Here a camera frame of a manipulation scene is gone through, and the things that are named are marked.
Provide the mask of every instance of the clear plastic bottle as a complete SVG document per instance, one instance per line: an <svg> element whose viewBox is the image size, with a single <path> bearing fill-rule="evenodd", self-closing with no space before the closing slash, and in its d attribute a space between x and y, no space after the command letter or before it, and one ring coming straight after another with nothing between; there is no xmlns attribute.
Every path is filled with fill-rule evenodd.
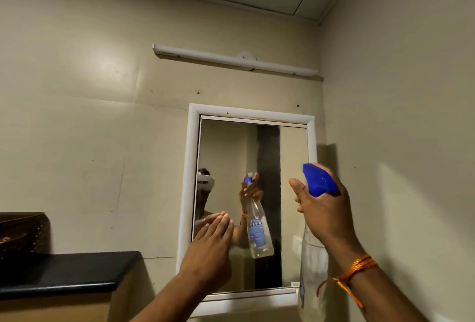
<svg viewBox="0 0 475 322"><path fill-rule="evenodd" d="M299 313L303 322L324 322L325 290L317 288L328 278L328 253L324 245L305 226L300 266Z"/></svg>
<svg viewBox="0 0 475 322"><path fill-rule="evenodd" d="M252 173L248 173L244 181L249 185L252 181ZM274 246L264 209L261 203L253 197L250 197L247 202L247 215L247 236L252 257L255 259L272 256Z"/></svg>

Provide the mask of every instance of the orange thread bracelet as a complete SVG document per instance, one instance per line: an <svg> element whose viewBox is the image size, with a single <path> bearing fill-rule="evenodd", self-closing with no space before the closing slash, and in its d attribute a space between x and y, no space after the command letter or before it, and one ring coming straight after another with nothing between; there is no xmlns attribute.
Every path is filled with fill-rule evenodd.
<svg viewBox="0 0 475 322"><path fill-rule="evenodd" d="M358 258L356 261L353 262L352 266L350 267L347 273L344 273L338 277L329 278L323 281L322 283L320 283L320 285L317 288L317 297L318 297L318 294L320 293L320 289L322 288L322 286L329 280L334 280L336 283L338 283L338 285L341 288L343 288L347 292L348 295L353 297L353 299L355 300L355 302L358 304L360 308L363 308L363 305L361 304L360 301L358 301L358 298L356 298L355 295L353 295L352 291L350 291L347 284L356 273L367 270L377 265L378 264L376 263L376 261L374 261L369 254L365 254L361 256L360 258Z"/></svg>

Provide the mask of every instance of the blue spray nozzle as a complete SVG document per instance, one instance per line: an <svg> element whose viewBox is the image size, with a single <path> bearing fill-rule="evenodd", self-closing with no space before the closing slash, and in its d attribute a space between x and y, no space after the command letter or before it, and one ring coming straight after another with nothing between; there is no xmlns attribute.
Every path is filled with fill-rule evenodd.
<svg viewBox="0 0 475 322"><path fill-rule="evenodd" d="M244 177L244 183L246 186L249 186L252 183L252 173L249 172L245 177Z"/></svg>
<svg viewBox="0 0 475 322"><path fill-rule="evenodd" d="M313 197L323 193L335 195L340 193L338 186L328 172L312 163L304 163L304 175L308 183L308 190Z"/></svg>

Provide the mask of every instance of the black countertop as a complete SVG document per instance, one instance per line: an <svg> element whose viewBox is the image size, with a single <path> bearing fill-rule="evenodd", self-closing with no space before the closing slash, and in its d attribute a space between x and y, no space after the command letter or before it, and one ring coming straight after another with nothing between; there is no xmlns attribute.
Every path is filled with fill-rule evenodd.
<svg viewBox="0 0 475 322"><path fill-rule="evenodd" d="M18 255L0 264L0 300L113 292L141 258L140 252Z"/></svg>

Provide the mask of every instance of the spray bottle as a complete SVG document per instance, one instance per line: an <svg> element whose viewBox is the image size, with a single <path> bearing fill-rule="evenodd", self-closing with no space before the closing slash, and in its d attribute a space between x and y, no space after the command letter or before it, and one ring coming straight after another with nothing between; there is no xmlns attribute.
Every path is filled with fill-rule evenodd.
<svg viewBox="0 0 475 322"><path fill-rule="evenodd" d="M323 193L336 194L338 186L327 171L312 163L305 163L304 175L310 195L318 197ZM324 322L326 310L325 291L317 297L320 283L328 278L328 253L324 245L305 226L302 239L302 256L300 265L299 304L300 317L303 322Z"/></svg>
<svg viewBox="0 0 475 322"><path fill-rule="evenodd" d="M244 177L247 186L252 183L253 174L250 172ZM269 226L265 218L261 202L250 196L247 202L247 236L252 258L272 256L274 246L270 237Z"/></svg>

